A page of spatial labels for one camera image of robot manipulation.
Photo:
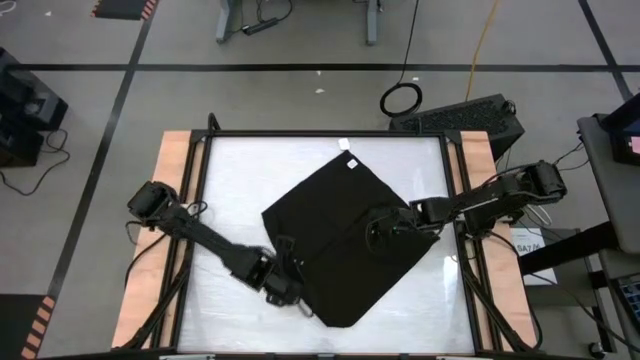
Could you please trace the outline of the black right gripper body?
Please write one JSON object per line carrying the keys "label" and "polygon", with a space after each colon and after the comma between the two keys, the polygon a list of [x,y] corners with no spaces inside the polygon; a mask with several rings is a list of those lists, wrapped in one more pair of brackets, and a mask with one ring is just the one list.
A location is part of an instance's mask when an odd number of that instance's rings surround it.
{"label": "black right gripper body", "polygon": [[406,250],[425,245],[425,235],[410,209],[376,207],[367,213],[367,248],[369,250]]}

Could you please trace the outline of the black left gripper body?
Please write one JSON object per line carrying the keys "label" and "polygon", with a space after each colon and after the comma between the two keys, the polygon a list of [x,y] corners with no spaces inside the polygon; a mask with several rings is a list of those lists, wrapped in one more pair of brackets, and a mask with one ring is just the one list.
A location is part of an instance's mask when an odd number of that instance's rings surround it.
{"label": "black left gripper body", "polygon": [[297,305],[302,298],[302,284],[288,276],[276,263],[269,265],[263,287],[266,302],[274,306]]}

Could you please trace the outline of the black towel with white tag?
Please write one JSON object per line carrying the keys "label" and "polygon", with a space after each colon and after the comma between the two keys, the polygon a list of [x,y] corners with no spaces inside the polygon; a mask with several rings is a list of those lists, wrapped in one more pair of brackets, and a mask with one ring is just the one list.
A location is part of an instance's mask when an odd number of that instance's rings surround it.
{"label": "black towel with white tag", "polygon": [[304,299],[320,321],[354,326],[436,243],[420,248],[370,251],[367,213],[406,207],[411,180],[420,173],[411,153],[429,143],[399,138],[359,138],[347,150],[335,139],[275,138],[271,163],[296,185],[262,213],[273,245],[277,235],[296,240]]}

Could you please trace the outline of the light wooden table board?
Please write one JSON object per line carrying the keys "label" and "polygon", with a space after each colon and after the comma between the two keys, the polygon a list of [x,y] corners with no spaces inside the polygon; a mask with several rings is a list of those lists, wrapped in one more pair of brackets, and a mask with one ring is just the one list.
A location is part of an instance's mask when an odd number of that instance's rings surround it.
{"label": "light wooden table board", "polygon": [[[457,193],[481,185],[496,173],[488,135],[479,131],[463,131],[448,144],[448,153]],[[498,223],[481,241],[467,245],[471,267],[492,295],[495,306],[529,346],[536,344],[536,328],[532,320],[517,255],[508,246],[508,225]]]}
{"label": "light wooden table board", "polygon": [[[158,152],[154,181],[176,189],[189,204],[196,199],[204,143],[191,143],[189,131],[166,131]],[[124,297],[112,339],[114,348],[131,340],[144,324],[184,262],[187,244],[162,238],[158,231],[141,229],[134,255],[138,260],[129,271]]]}

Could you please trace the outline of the black computer tower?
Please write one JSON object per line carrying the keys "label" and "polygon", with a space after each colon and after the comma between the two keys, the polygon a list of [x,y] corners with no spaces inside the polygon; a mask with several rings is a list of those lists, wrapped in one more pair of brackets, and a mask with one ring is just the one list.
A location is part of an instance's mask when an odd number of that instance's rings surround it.
{"label": "black computer tower", "polygon": [[525,133],[516,106],[502,94],[469,100],[392,119],[392,131],[484,131],[498,160]]}

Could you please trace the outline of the black support beam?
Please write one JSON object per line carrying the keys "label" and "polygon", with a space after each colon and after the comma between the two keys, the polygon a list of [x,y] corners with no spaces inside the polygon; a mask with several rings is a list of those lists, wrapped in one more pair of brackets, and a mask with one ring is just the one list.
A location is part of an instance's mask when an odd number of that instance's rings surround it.
{"label": "black support beam", "polygon": [[522,275],[529,275],[617,247],[613,225],[605,222],[520,256],[519,266]]}

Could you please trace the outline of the grey desk leg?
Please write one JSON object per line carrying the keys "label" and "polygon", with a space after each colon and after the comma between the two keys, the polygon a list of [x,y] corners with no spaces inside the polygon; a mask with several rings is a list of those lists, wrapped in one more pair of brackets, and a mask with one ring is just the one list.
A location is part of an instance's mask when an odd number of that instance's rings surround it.
{"label": "grey desk leg", "polygon": [[376,45],[378,42],[378,17],[381,12],[381,0],[365,0],[366,2],[366,44]]}
{"label": "grey desk leg", "polygon": [[218,0],[220,12],[216,24],[216,42],[225,43],[233,33],[232,24],[236,15],[240,14],[242,0]]}

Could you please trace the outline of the grey side table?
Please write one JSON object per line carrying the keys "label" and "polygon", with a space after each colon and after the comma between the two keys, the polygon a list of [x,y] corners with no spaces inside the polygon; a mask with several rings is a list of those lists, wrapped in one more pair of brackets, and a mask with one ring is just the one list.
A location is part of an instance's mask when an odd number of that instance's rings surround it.
{"label": "grey side table", "polygon": [[640,254],[640,166],[614,160],[609,135],[595,118],[577,125],[619,247]]}

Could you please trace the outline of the black power strip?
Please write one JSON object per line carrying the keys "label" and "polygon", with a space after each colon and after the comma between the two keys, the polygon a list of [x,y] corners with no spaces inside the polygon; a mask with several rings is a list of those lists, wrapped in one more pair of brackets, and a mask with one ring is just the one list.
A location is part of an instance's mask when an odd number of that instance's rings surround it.
{"label": "black power strip", "polygon": [[258,32],[261,32],[261,31],[264,31],[266,29],[269,29],[269,28],[277,25],[279,22],[280,22],[280,20],[278,18],[270,18],[268,20],[261,21],[261,22],[259,22],[257,24],[254,24],[254,25],[243,26],[241,28],[241,31],[245,35],[251,36],[251,35],[254,35],[254,34],[258,33]]}

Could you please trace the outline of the dark keyboard device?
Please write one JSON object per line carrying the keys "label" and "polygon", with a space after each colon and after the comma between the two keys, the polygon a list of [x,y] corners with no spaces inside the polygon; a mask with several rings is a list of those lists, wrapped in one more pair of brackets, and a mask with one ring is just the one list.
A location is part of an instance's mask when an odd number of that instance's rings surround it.
{"label": "dark keyboard device", "polygon": [[632,326],[640,334],[640,273],[617,279],[616,291]]}

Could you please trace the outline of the black monitor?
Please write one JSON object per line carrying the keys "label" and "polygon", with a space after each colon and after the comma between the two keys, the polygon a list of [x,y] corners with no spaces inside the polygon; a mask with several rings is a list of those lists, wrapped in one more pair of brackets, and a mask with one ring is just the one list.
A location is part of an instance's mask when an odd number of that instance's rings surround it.
{"label": "black monitor", "polygon": [[640,166],[640,150],[633,140],[640,139],[640,93],[598,121],[610,140],[613,159],[618,163]]}

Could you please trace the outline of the black mat with striped edge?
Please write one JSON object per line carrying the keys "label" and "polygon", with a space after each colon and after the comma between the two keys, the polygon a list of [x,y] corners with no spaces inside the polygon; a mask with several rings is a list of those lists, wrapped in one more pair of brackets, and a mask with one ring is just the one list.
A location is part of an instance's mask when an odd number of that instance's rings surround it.
{"label": "black mat with striped edge", "polygon": [[98,0],[91,16],[118,20],[148,20],[159,0]]}
{"label": "black mat with striped edge", "polygon": [[36,359],[55,305],[47,295],[0,294],[0,360]]}

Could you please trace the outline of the black equipment box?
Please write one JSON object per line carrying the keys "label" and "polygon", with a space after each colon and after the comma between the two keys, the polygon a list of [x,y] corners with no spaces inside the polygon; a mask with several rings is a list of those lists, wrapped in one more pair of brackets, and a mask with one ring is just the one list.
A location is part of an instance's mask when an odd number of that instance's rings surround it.
{"label": "black equipment box", "polygon": [[68,104],[0,47],[0,168],[35,166],[43,132],[60,128]]}

